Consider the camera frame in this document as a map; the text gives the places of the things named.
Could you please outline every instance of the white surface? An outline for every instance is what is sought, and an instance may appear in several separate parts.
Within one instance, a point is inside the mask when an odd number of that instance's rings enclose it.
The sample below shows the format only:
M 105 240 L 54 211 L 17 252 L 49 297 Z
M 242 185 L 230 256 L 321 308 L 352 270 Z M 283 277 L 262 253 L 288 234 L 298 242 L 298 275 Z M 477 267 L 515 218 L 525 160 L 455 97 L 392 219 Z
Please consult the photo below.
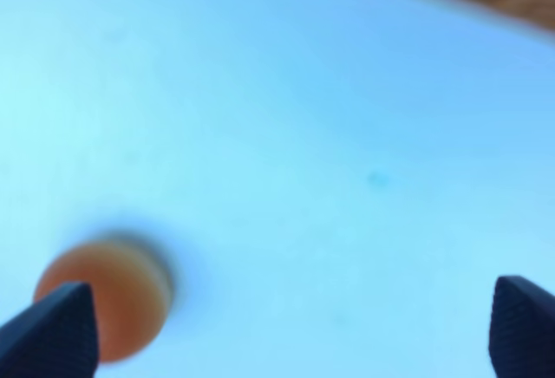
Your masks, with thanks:
M 190 299 L 99 378 L 493 376 L 495 278 L 555 290 L 555 50 L 450 8 L 0 0 L 2 318 L 121 219 Z

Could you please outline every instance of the orange sphere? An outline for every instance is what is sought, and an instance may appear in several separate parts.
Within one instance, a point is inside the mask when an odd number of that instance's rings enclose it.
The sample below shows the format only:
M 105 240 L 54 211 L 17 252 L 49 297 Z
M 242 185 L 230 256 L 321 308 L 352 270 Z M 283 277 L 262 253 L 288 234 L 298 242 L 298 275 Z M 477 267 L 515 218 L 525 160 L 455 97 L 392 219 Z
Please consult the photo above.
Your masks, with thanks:
M 101 362 L 145 348 L 162 329 L 173 299 L 165 267 L 129 241 L 93 242 L 61 255 L 43 273 L 34 301 L 68 281 L 92 287 Z

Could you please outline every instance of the light blue surface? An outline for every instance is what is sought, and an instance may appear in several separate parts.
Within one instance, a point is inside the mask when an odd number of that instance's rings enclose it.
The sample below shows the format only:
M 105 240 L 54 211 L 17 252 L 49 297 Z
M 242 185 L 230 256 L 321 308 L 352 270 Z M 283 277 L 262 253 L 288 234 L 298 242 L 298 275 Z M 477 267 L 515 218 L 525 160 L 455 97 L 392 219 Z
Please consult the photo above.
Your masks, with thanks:
M 144 218 L 190 300 L 99 378 L 493 377 L 495 278 L 555 290 L 549 38 L 440 0 L 0 0 L 0 316 Z

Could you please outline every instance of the orange ball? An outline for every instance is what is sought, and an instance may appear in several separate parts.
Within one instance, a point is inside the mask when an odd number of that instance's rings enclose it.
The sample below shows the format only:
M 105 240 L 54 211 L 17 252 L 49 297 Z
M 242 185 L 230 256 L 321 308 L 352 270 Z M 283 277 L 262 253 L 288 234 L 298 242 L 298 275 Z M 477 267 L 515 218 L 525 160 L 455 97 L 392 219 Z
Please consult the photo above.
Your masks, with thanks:
M 101 362 L 145 348 L 162 329 L 173 300 L 166 267 L 133 241 L 108 238 L 61 255 L 43 273 L 34 301 L 68 281 L 92 287 Z

